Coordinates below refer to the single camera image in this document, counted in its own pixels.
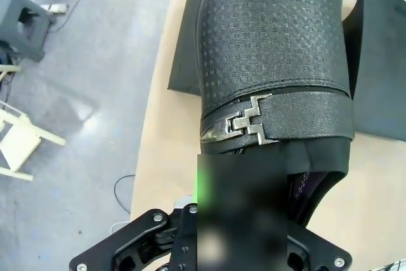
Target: white cable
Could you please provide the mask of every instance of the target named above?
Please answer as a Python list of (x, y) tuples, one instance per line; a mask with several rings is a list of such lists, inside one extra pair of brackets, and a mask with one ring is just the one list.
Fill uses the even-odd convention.
[(113, 224), (112, 227), (110, 228), (110, 235), (113, 235), (113, 228), (114, 228), (116, 225), (128, 224), (128, 223), (130, 223), (130, 222), (131, 222), (131, 221), (120, 221), (120, 222), (117, 222), (117, 223)]

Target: gray stool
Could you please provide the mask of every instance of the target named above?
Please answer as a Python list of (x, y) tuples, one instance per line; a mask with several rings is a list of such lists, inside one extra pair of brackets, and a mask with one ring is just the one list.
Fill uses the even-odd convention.
[[(18, 22), (27, 24), (35, 17), (30, 36), (18, 31)], [(16, 49), (23, 57), (39, 62), (44, 57), (43, 44), (53, 15), (31, 0), (0, 0), (0, 41)]]

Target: metal screw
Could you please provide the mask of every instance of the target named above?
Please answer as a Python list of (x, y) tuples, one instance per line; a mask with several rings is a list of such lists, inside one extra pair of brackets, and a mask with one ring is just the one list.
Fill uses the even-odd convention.
[(197, 213), (197, 206), (191, 206), (191, 207), (189, 208), (189, 212), (191, 212), (191, 214)]
[(344, 260), (344, 258), (341, 258), (341, 257), (336, 258), (336, 260), (334, 260), (334, 265), (335, 265), (336, 267), (339, 267), (339, 268), (343, 267), (343, 266), (345, 265), (345, 260)]
[(162, 216), (162, 214), (156, 214), (154, 216), (154, 221), (156, 222), (160, 222), (162, 219), (164, 219), (164, 217)]
[(78, 266), (76, 267), (77, 271), (87, 271), (88, 270), (88, 266), (86, 266), (84, 263), (80, 263), (78, 264)]

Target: metal clasp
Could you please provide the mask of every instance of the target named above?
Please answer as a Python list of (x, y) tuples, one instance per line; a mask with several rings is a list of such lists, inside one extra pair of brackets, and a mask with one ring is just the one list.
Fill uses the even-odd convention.
[(218, 142), (235, 138), (236, 136), (242, 136), (245, 129), (247, 129), (249, 135), (257, 135), (259, 145), (278, 142), (276, 140), (266, 139), (262, 123), (252, 125), (250, 120), (252, 117), (261, 115), (258, 100), (268, 98), (269, 96), (272, 96), (272, 94), (252, 96), (252, 108), (245, 109), (244, 115), (242, 115), (241, 112), (236, 112), (221, 118), (205, 130), (200, 138), (201, 142)]

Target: textured black leather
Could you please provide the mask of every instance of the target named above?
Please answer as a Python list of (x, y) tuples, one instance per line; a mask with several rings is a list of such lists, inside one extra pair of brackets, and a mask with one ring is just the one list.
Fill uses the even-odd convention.
[[(290, 92), (269, 96), (258, 103), (261, 115), (253, 117), (251, 124), (262, 124), (266, 139), (300, 140), (334, 136), (354, 139), (353, 122), (345, 117), (352, 113), (352, 101), (344, 94), (323, 91)], [(243, 114), (244, 109), (251, 107), (251, 102), (246, 101), (229, 104), (213, 112), (202, 120), (200, 133), (203, 135), (225, 116), (236, 112)], [(223, 154), (254, 144), (258, 144), (258, 137), (245, 133), (227, 141), (202, 143), (202, 150), (207, 154)]]
[(350, 94), (341, 0), (204, 0), (199, 18), (203, 117), (266, 89)]

